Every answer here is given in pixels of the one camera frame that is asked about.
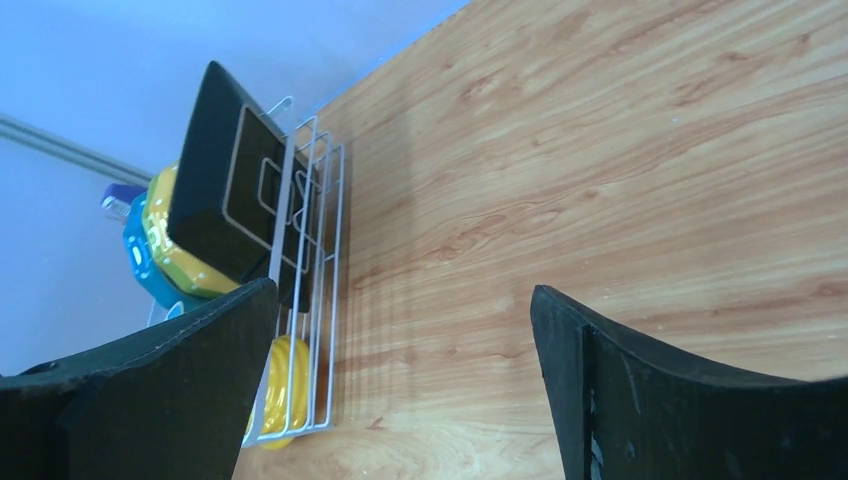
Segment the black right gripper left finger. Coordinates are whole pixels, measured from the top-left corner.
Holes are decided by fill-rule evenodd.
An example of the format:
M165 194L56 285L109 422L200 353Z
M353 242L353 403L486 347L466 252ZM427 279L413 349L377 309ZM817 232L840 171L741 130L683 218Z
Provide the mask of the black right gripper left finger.
M1 380L5 479L228 479L279 316L254 280Z

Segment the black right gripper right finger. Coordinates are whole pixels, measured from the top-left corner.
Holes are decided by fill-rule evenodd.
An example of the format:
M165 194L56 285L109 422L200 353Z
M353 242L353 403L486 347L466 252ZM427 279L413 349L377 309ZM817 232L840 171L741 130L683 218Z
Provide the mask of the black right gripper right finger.
M685 351L538 285L530 317L568 479L843 479L847 381Z

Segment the yellow polka dot plate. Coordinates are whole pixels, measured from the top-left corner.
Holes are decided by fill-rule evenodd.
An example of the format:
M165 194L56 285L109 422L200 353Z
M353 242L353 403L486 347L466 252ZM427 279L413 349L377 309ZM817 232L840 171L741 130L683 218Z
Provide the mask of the yellow polka dot plate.
M229 293L239 284L181 248L167 232L178 162L166 166L150 182L141 213L154 263L181 292L202 298Z

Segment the square floral plate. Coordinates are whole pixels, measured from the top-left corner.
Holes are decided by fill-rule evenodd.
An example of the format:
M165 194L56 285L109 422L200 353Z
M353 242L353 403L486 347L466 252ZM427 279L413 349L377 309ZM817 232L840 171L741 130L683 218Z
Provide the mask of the square floral plate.
M178 161L169 238L237 284L268 275L285 151L283 131L209 62Z

